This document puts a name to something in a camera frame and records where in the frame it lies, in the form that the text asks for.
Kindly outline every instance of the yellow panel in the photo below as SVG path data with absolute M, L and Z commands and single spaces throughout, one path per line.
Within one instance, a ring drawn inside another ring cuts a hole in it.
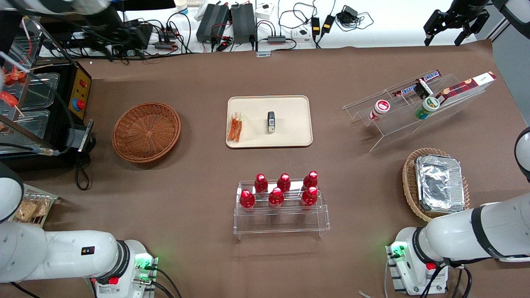
M 91 84 L 92 80 L 80 68 L 78 68 L 77 74 L 75 75 L 74 87 L 72 88 L 72 95 L 70 96 L 68 109 L 81 119 L 85 117 L 86 101 L 89 99 Z M 74 99 L 83 101 L 85 103 L 85 108 L 81 111 L 76 111 L 72 105 Z

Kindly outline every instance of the brown tabletop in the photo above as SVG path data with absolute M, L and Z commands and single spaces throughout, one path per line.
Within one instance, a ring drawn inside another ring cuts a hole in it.
M 493 62 L 489 41 L 83 65 L 94 77 L 87 105 L 98 140 L 87 170 L 93 187 L 77 190 L 73 170 L 23 174 L 26 183 L 64 198 L 52 208 L 45 230 L 100 230 L 136 239 L 160 257 L 160 267 L 185 298 L 358 297 L 358 290 L 382 297 L 384 245 L 400 229 L 425 224 L 408 207 L 401 182 L 405 159 L 421 147 L 460 160 L 472 207 L 529 190 L 514 160 L 516 137 L 526 126 Z M 449 120 L 369 153 L 375 140 L 341 107 L 430 69 L 461 80 L 493 71 L 498 80 Z M 311 146 L 232 150 L 225 145 L 229 98 L 286 94 L 310 100 Z M 182 132 L 161 161 L 136 166 L 116 155 L 111 134 L 123 112 L 147 101 L 171 105 Z M 283 233 L 237 240 L 232 226 L 239 180 L 252 180 L 258 172 L 302 178 L 309 170 L 320 174 L 330 210 L 328 233 L 321 239 L 317 233 Z M 469 267 L 470 297 L 522 298 L 530 292 L 528 265 L 487 260 Z M 451 271 L 450 289 L 455 277 Z M 91 297 L 81 278 L 21 285 L 42 298 Z M 405 297 L 393 291 L 390 296 Z M 24 294 L 0 285 L 0 297 Z

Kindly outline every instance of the clear acrylic rack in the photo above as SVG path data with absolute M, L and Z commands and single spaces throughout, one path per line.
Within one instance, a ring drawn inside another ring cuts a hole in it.
M 276 187 L 269 183 L 267 192 L 255 193 L 254 181 L 240 181 L 234 206 L 234 235 L 241 239 L 243 234 L 318 232 L 322 236 L 330 229 L 328 205 L 318 188 L 318 200 L 313 206 L 300 206 L 303 179 L 291 179 L 290 190 L 284 192 L 281 207 L 269 207 L 269 193 Z M 239 203 L 241 191 L 248 189 L 254 194 L 253 208 L 244 208 Z
M 470 92 L 464 92 L 457 96 L 447 99 L 446 102 L 436 111 L 433 112 L 427 119 L 420 120 L 416 117 L 415 111 L 421 106 L 421 98 L 414 92 L 410 92 L 405 96 L 399 95 L 394 96 L 392 93 L 406 89 L 416 84 L 416 80 L 424 77 L 434 71 L 429 71 L 410 80 L 404 81 L 400 84 L 386 88 L 385 90 L 365 97 L 356 102 L 342 107 L 343 110 L 350 114 L 352 120 L 362 120 L 366 127 L 374 125 L 377 127 L 380 138 L 377 143 L 370 149 L 379 149 L 385 145 L 396 142 L 408 135 L 415 133 L 416 131 L 425 128 L 434 122 L 447 118 L 461 111 L 467 105 L 469 105 L 474 98 L 484 92 L 485 87 L 477 87 L 470 90 Z M 433 94 L 438 94 L 445 88 L 460 83 L 453 74 L 435 78 L 427 84 L 432 89 Z M 375 103 L 378 100 L 384 99 L 390 103 L 390 111 L 375 120 L 370 119 L 370 112 L 374 108 Z

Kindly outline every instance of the small white box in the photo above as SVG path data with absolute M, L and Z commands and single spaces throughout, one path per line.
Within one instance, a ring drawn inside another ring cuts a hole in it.
M 262 2 L 262 3 L 259 3 L 257 6 L 256 6 L 256 17 L 260 18 L 260 19 L 265 19 L 265 20 L 269 20 L 270 19 L 270 15 L 272 14 L 272 9 L 274 8 L 274 3 L 267 3 L 267 2 Z
M 311 42 L 313 40 L 313 33 L 306 26 L 301 26 L 291 31 L 291 38 L 297 43 Z

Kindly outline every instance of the green indicator light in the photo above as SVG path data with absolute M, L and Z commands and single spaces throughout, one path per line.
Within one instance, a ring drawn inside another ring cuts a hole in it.
M 153 257 L 149 253 L 139 253 L 135 257 L 135 265 L 139 268 L 145 268 L 146 266 L 150 266 L 153 262 Z

